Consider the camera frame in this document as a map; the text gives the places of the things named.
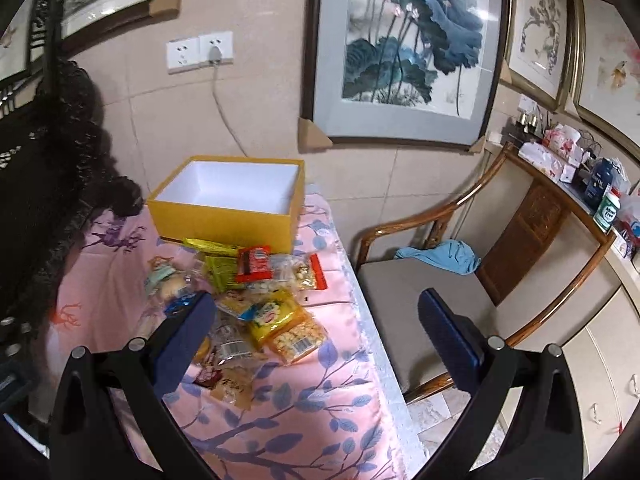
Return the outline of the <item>green white bottle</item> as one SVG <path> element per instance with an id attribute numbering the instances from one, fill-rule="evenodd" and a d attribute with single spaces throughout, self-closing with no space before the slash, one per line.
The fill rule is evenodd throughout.
<path id="1" fill-rule="evenodd" d="M 607 233 L 620 209 L 620 191 L 609 188 L 602 197 L 601 203 L 593 216 L 594 223 L 603 233 Z"/>

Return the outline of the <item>blue cloth on chair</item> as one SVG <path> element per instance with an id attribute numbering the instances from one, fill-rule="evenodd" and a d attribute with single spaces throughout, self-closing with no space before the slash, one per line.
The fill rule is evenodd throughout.
<path id="1" fill-rule="evenodd" d="M 473 274 L 482 262 L 472 247 L 460 240 L 445 240 L 430 249 L 399 248 L 394 258 L 416 259 L 436 269 L 458 275 Z"/>

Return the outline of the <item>framed bird flower painting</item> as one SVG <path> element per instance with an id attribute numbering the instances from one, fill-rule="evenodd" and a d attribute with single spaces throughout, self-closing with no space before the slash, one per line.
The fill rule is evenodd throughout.
<path id="1" fill-rule="evenodd" d="M 547 110 L 567 98 L 573 33 L 572 0 L 509 0 L 500 81 Z"/>

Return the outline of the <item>clear orange rice cracker packet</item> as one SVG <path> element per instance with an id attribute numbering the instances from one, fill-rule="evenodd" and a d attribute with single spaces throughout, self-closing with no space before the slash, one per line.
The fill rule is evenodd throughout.
<path id="1" fill-rule="evenodd" d="M 288 326 L 268 341 L 268 348 L 284 364 L 293 364 L 318 350 L 326 341 L 326 330 L 314 318 Z"/>

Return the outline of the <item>red top nut packet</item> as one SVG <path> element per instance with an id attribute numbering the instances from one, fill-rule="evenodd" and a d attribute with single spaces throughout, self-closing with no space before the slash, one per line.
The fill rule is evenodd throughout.
<path id="1" fill-rule="evenodd" d="M 272 255 L 270 266 L 272 281 L 278 287 L 285 287 L 293 292 L 328 288 L 317 254 Z"/>

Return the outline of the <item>framed lotus painting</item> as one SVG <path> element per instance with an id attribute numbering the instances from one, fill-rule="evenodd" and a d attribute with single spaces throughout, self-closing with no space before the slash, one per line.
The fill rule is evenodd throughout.
<path id="1" fill-rule="evenodd" d="M 471 151 L 486 132 L 509 0 L 306 0 L 298 147 Z"/>

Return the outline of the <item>dark carved wooden furniture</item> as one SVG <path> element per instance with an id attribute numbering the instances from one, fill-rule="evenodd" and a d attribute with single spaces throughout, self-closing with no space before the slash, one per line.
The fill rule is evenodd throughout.
<path id="1" fill-rule="evenodd" d="M 27 45 L 43 50 L 34 98 L 1 109 L 1 330 L 37 328 L 66 258 L 105 209 L 138 214 L 139 185 L 115 167 L 89 74 L 62 50 L 62 0 L 35 0 Z"/>

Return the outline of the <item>yellow blue snack packet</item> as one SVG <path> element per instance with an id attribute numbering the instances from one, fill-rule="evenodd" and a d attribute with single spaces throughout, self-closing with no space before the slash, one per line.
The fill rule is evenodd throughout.
<path id="1" fill-rule="evenodd" d="M 277 290 L 254 304 L 252 317 L 246 326 L 258 347 L 262 347 L 270 337 L 299 322 L 304 315 L 305 310 L 290 292 Z"/>

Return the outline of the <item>white double wall socket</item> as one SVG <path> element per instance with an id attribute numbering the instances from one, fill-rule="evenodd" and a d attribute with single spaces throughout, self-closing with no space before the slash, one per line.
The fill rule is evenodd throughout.
<path id="1" fill-rule="evenodd" d="M 170 74 L 229 64 L 233 59 L 233 32 L 210 32 L 166 44 L 166 67 Z"/>

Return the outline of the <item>dark blue bottle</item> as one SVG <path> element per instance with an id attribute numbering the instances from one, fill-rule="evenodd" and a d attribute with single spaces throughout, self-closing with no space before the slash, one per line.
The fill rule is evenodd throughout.
<path id="1" fill-rule="evenodd" d="M 612 160 L 606 157 L 594 165 L 584 194 L 585 202 L 591 209 L 599 207 L 606 189 L 612 183 L 613 168 Z"/>

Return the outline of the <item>green yellow snack packet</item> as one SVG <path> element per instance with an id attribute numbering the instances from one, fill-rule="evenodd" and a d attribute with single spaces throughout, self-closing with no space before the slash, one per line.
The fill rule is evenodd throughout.
<path id="1" fill-rule="evenodd" d="M 243 290 L 245 285 L 236 280 L 238 262 L 233 257 L 206 255 L 204 257 L 209 281 L 217 292 L 223 294 L 230 290 Z"/>

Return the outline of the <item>brown paper snack packet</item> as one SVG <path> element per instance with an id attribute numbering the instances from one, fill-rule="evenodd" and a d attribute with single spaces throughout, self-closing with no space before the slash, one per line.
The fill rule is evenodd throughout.
<path id="1" fill-rule="evenodd" d="M 224 368 L 210 396 L 239 410 L 249 410 L 253 399 L 253 375 L 242 368 Z"/>

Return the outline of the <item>pink floral tablecloth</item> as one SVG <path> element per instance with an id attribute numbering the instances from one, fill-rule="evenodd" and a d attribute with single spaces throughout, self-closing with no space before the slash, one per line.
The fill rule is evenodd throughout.
<path id="1" fill-rule="evenodd" d="M 294 244 L 316 254 L 328 286 L 304 306 L 326 330 L 322 346 L 293 363 L 268 354 L 250 405 L 212 396 L 191 366 L 165 403 L 178 426 L 225 479 L 407 479 L 426 461 L 372 316 L 335 229 L 331 208 L 308 186 Z M 70 352 L 117 350 L 148 308 L 143 283 L 158 262 L 188 266 L 192 252 L 165 242 L 151 216 L 100 214 L 81 232 L 58 299 L 36 342 L 40 386 L 30 398 L 52 411 Z"/>

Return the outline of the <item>yellow cardboard box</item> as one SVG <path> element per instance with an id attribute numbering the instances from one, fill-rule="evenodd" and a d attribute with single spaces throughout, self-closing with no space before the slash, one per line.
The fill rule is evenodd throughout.
<path id="1" fill-rule="evenodd" d="M 301 159 L 196 155 L 146 200 L 160 237 L 293 250 L 305 198 Z"/>

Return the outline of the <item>light green snack packet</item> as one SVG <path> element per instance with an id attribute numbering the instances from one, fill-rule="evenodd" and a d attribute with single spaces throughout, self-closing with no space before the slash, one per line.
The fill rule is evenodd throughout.
<path id="1" fill-rule="evenodd" d="M 144 280 L 144 292 L 146 296 L 154 295 L 162 281 L 181 272 L 180 268 L 172 264 L 172 259 L 166 257 L 153 257 L 149 261 L 149 266 L 150 272 Z"/>

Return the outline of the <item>gold framed painting far right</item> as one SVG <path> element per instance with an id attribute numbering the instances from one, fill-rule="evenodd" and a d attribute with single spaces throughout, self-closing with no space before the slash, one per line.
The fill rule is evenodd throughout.
<path id="1" fill-rule="evenodd" d="M 639 45 L 610 0 L 573 0 L 577 115 L 639 156 Z"/>

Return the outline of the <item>red cookie snack packet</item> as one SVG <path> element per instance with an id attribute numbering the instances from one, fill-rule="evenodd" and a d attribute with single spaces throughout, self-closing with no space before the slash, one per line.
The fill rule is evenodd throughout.
<path id="1" fill-rule="evenodd" d="M 273 276 L 270 263 L 269 246 L 253 246 L 242 248 L 238 252 L 238 283 L 253 283 L 271 280 Z"/>

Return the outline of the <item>white side cabinet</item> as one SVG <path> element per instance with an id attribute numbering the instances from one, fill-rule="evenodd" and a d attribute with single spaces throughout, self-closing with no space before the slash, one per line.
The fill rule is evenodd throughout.
<path id="1" fill-rule="evenodd" d="M 495 324 L 510 336 L 538 314 L 587 262 L 594 244 L 554 242 L 497 309 Z M 518 346 L 540 350 L 555 342 L 576 389 L 593 470 L 630 422 L 639 403 L 639 272 L 610 250 L 574 296 Z"/>

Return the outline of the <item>yellow snack bar wrapper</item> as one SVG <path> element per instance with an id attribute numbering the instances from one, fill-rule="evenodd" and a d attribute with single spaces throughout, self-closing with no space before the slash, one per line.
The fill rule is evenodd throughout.
<path id="1" fill-rule="evenodd" d="M 202 252 L 205 255 L 223 256 L 235 258 L 239 255 L 241 250 L 240 246 L 232 244 L 224 244 L 218 242 L 212 242 L 211 240 L 200 240 L 199 238 L 185 238 L 182 241 L 183 246 L 191 248 L 197 252 Z"/>

